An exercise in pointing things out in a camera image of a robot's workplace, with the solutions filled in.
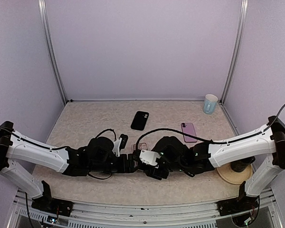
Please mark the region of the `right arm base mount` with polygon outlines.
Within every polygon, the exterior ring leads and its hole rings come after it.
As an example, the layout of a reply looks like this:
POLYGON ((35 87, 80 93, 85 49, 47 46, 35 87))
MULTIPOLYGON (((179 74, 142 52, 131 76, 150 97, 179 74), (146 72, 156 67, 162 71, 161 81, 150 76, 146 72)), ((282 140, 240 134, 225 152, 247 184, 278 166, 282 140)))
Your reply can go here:
POLYGON ((259 206, 259 195, 248 196, 245 190, 245 184, 246 182, 244 181, 239 186, 239 194, 237 197, 217 202, 220 216, 248 211, 259 206))

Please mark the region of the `pink phone case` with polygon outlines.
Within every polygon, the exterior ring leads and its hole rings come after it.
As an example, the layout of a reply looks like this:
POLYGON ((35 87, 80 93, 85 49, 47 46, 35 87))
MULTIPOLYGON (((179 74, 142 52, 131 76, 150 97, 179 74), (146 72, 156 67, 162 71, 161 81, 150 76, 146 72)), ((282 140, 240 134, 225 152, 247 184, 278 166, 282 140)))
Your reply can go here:
POLYGON ((141 150, 148 150, 148 145, 145 142, 144 143, 140 142, 140 143, 133 144, 132 148, 133 148, 133 152, 140 152, 141 150))

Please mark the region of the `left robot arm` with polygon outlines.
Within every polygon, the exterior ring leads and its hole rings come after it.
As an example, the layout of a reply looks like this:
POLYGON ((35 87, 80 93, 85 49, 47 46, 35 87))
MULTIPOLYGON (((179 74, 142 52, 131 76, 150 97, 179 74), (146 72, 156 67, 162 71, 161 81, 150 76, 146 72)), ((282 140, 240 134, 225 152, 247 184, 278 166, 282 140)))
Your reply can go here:
POLYGON ((87 146, 73 149, 69 146, 54 147, 30 139, 5 121, 0 126, 0 175, 25 191, 32 199, 38 199, 46 211, 57 207, 49 185, 34 178, 17 160, 44 166, 66 176, 90 176, 92 172, 134 173, 138 162, 130 154, 122 154, 127 135, 115 141, 102 136, 90 140, 87 146))

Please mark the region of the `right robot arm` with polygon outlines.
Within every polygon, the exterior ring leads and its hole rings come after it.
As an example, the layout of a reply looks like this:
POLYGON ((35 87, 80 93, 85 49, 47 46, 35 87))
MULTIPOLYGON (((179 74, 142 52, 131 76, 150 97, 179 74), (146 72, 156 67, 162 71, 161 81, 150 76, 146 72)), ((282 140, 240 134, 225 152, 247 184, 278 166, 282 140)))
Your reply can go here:
POLYGON ((190 177, 212 171, 225 164, 247 160, 257 155, 266 159, 253 176, 244 181, 234 199, 236 210, 243 211, 281 171, 285 170, 285 124, 271 116, 268 124, 237 137, 221 141, 200 142, 191 148, 176 137, 161 138, 150 151, 141 151, 139 161, 151 168, 150 176, 165 179, 170 171, 181 171, 190 177))

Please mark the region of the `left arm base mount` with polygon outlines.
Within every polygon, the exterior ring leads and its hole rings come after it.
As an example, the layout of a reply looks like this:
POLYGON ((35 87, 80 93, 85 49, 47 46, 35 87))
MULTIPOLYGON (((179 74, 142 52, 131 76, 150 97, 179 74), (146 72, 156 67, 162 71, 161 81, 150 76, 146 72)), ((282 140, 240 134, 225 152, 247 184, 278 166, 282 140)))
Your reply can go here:
POLYGON ((63 199, 56 199, 51 196, 50 186, 41 181, 43 191, 39 198, 33 199, 31 207, 40 211, 56 214, 57 216, 70 217, 73 208, 73 202, 63 199))

